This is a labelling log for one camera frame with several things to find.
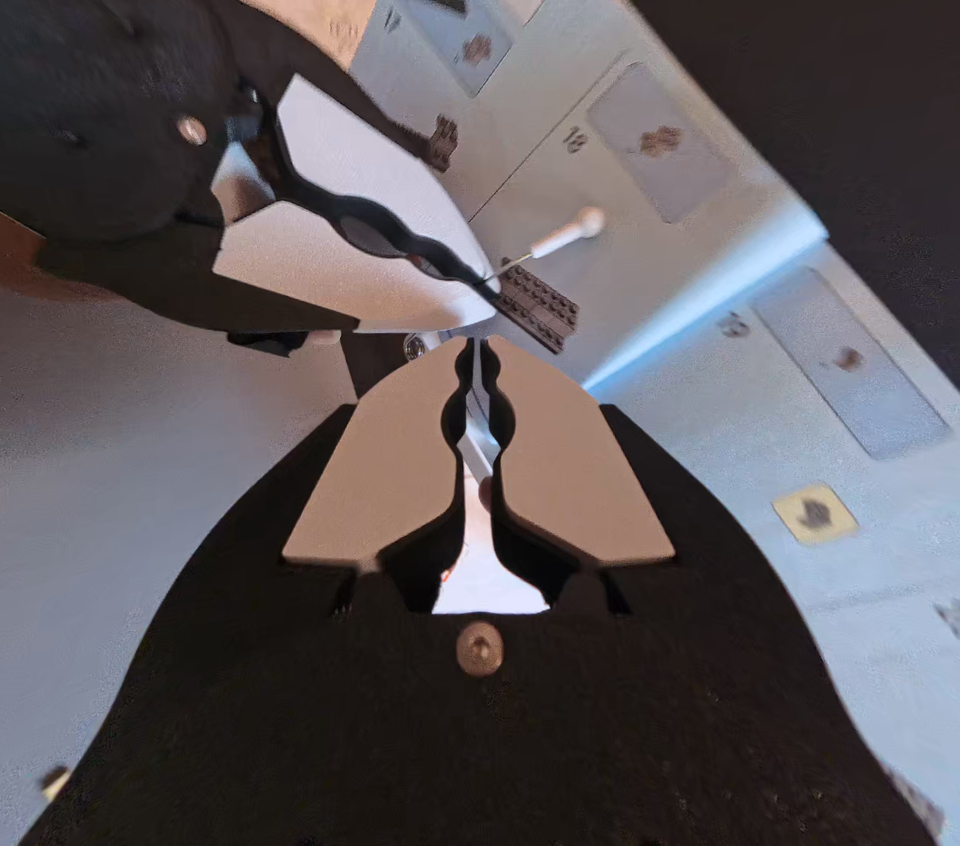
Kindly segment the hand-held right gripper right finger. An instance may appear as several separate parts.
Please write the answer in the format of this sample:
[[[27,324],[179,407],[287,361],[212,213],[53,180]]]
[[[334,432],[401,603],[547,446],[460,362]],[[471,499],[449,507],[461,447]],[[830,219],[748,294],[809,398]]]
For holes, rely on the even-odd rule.
[[[494,550],[555,606],[572,576],[671,562],[676,549],[599,402],[500,336],[485,341]]]

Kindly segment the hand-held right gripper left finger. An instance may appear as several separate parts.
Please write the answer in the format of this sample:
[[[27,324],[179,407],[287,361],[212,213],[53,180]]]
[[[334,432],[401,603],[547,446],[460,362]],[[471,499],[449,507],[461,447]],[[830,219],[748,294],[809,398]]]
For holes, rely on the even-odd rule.
[[[474,341],[459,337],[362,396],[282,550],[286,562],[387,576],[431,612],[464,545],[466,395]]]

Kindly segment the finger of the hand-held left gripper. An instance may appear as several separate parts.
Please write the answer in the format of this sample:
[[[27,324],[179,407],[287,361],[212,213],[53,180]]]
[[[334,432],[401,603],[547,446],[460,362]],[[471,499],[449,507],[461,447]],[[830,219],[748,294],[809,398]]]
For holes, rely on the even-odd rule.
[[[457,281],[407,259],[356,249],[330,223],[287,202],[229,225],[213,271],[358,321],[361,334],[438,333],[492,319],[495,308]]]
[[[301,74],[274,106],[261,105],[261,173],[278,201],[323,219],[366,256],[440,282],[496,284],[459,208],[400,144]]]

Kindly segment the lego instruction booklet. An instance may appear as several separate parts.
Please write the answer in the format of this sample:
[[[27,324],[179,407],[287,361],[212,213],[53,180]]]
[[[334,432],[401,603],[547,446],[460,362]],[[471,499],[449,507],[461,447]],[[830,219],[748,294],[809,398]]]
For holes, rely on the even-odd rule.
[[[555,361],[711,488],[891,780],[958,844],[958,0],[378,0],[351,68],[459,125]]]

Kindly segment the white book stand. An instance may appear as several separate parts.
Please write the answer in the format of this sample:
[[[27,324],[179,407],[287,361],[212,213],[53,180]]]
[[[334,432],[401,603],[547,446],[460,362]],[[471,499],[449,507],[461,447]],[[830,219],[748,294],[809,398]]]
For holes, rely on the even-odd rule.
[[[535,271],[580,306],[555,341],[590,385],[695,278],[668,246],[737,178],[669,83],[668,57],[622,0],[393,0],[410,99],[459,129],[447,174],[507,289]]]

